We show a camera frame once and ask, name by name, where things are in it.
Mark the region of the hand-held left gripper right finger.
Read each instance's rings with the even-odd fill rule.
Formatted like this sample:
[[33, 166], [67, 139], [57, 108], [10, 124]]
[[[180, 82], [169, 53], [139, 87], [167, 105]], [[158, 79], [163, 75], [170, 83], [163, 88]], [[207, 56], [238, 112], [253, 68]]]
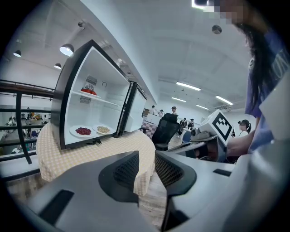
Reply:
[[167, 191], [161, 230], [230, 232], [228, 217], [244, 180], [244, 158], [236, 164], [155, 152], [155, 171]]

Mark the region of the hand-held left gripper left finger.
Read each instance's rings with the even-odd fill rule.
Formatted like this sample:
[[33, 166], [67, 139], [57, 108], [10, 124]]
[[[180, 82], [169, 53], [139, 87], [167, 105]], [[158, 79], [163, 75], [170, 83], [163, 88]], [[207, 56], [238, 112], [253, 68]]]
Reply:
[[138, 151], [83, 163], [46, 184], [21, 210], [39, 232], [154, 232], [133, 192], [138, 171]]

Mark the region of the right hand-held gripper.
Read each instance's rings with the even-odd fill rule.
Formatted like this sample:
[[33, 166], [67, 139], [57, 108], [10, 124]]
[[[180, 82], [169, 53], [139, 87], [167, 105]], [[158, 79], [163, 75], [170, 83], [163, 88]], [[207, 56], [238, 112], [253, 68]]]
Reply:
[[194, 150], [195, 156], [200, 160], [223, 162], [232, 132], [233, 126], [226, 116], [220, 110], [216, 110], [198, 128], [191, 131], [192, 143], [178, 145], [169, 149], [169, 152]]

